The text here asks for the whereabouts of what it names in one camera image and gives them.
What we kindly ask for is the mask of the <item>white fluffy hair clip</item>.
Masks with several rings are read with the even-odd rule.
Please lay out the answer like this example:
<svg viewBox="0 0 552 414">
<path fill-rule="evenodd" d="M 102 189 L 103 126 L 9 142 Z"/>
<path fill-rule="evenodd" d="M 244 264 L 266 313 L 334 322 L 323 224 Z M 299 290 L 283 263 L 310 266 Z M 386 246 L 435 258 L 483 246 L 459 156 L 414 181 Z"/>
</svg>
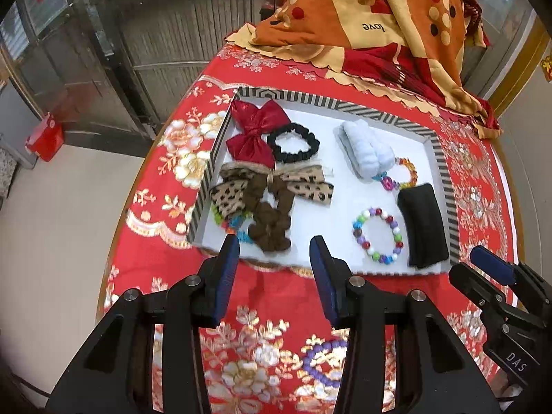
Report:
<svg viewBox="0 0 552 414">
<path fill-rule="evenodd" d="M 394 151 L 366 121 L 344 121 L 338 136 L 359 178 L 375 178 L 394 166 Z"/>
</svg>

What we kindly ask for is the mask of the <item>black scrunchie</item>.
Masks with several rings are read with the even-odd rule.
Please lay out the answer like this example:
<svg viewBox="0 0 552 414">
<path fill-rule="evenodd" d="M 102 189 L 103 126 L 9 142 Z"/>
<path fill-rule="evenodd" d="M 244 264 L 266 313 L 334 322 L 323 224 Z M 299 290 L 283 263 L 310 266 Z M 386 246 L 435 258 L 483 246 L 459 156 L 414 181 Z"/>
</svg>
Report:
<svg viewBox="0 0 552 414">
<path fill-rule="evenodd" d="M 319 152 L 320 141 L 301 124 L 291 122 L 267 135 L 267 143 L 275 162 L 297 164 L 313 159 Z"/>
</svg>

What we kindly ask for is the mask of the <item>red satin bow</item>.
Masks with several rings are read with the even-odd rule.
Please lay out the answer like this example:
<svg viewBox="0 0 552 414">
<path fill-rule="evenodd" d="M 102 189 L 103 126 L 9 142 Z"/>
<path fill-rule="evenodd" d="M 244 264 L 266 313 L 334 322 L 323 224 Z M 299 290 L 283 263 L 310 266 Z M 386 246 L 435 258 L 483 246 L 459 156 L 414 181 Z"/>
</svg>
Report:
<svg viewBox="0 0 552 414">
<path fill-rule="evenodd" d="M 272 169 L 275 159 L 264 135 L 286 124 L 290 124 L 284 110 L 273 100 L 268 100 L 261 108 L 256 105 L 234 100 L 230 114 L 240 133 L 226 141 L 228 152 L 237 162 L 252 162 Z"/>
</svg>

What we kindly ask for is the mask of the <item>striped white jewelry tray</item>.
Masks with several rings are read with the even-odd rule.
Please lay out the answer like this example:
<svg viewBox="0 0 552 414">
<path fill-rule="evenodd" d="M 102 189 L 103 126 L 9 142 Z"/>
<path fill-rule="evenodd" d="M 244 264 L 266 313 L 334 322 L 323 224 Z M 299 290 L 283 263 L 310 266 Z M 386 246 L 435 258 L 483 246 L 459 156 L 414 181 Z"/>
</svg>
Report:
<svg viewBox="0 0 552 414">
<path fill-rule="evenodd" d="M 418 172 L 419 183 L 430 185 L 434 191 L 441 217 L 438 224 L 443 227 L 449 257 L 423 269 L 423 274 L 446 273 L 459 260 L 460 233 L 452 182 L 439 137 L 433 130 L 374 108 L 305 92 L 241 87 L 234 98 L 257 107 L 273 100 L 292 121 L 308 128 L 321 143 L 311 162 L 322 166 L 326 180 L 335 187 L 332 202 L 327 206 L 300 196 L 295 198 L 291 228 L 286 233 L 291 240 L 290 249 L 264 253 L 253 244 L 243 244 L 240 247 L 243 260 L 254 265 L 306 270 L 310 266 L 309 242 L 313 236 L 323 236 L 330 250 L 361 274 L 417 274 L 417 269 L 409 264 L 407 250 L 390 265 L 377 264 L 354 240 L 356 216 L 369 207 L 381 207 L 396 218 L 398 227 L 405 227 L 396 193 L 386 191 L 371 179 L 359 178 L 346 155 L 339 131 L 344 122 L 357 120 L 368 124 L 376 137 L 389 145 L 398 157 L 409 159 Z"/>
</svg>

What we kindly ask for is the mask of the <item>black velvet cushion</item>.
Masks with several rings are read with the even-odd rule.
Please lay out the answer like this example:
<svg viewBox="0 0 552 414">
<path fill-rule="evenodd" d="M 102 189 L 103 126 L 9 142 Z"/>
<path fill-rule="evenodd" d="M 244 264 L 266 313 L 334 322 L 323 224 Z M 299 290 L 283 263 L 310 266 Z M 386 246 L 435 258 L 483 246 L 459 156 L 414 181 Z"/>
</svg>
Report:
<svg viewBox="0 0 552 414">
<path fill-rule="evenodd" d="M 409 265 L 426 269 L 449 258 L 442 214 L 433 187 L 426 183 L 400 190 L 397 200 L 409 242 Z"/>
</svg>

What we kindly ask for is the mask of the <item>red floral tablecloth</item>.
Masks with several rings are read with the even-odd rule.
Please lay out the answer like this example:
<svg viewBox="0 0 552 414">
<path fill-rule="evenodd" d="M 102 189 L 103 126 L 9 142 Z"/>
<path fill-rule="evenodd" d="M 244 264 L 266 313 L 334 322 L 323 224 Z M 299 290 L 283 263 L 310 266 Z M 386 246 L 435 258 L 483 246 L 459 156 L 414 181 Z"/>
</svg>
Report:
<svg viewBox="0 0 552 414">
<path fill-rule="evenodd" d="M 200 182 L 230 102 L 245 86 L 334 98 L 430 128 L 452 182 L 460 258 L 477 245 L 518 257 L 502 164 L 460 117 L 407 93 L 372 84 L 358 90 L 313 66 L 228 45 L 189 86 L 141 166 L 109 252 L 100 311 L 127 289 L 157 293 L 200 267 L 204 252 L 191 240 Z M 241 263 L 225 319 L 201 334 L 213 410 L 330 413 L 336 390 L 305 372 L 302 359 L 321 346 L 317 368 L 339 377 L 347 338 L 326 321 L 310 271 Z"/>
</svg>

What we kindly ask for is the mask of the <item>red box on floor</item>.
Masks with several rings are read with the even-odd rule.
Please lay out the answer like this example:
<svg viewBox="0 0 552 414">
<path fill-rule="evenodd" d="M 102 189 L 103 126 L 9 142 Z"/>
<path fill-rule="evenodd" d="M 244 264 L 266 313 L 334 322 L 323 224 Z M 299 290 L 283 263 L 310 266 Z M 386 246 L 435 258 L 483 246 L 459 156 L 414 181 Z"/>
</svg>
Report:
<svg viewBox="0 0 552 414">
<path fill-rule="evenodd" d="M 24 145 L 25 150 L 36 154 L 44 162 L 50 162 L 63 145 L 62 125 L 48 112 Z"/>
</svg>

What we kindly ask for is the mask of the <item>orange yellow red blanket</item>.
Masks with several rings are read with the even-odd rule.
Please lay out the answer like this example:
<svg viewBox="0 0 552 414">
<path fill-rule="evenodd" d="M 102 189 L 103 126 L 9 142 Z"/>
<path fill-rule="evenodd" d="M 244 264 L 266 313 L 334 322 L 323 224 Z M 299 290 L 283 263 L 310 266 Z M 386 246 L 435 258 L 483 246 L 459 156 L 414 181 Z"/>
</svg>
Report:
<svg viewBox="0 0 552 414">
<path fill-rule="evenodd" d="M 464 50 L 489 44 L 476 0 L 284 0 L 227 42 L 310 63 L 358 89 L 379 82 L 466 117 L 482 139 L 502 130 L 487 101 L 461 82 Z"/>
</svg>

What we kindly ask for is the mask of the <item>metal glass door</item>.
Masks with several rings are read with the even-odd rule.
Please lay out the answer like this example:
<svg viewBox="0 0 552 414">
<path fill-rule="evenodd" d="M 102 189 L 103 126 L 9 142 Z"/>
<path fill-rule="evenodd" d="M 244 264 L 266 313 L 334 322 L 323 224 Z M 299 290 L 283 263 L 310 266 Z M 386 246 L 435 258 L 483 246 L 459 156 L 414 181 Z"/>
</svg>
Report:
<svg viewBox="0 0 552 414">
<path fill-rule="evenodd" d="M 151 135 L 232 31 L 276 0 L 18 0 L 17 64 L 43 113 L 79 133 Z"/>
</svg>

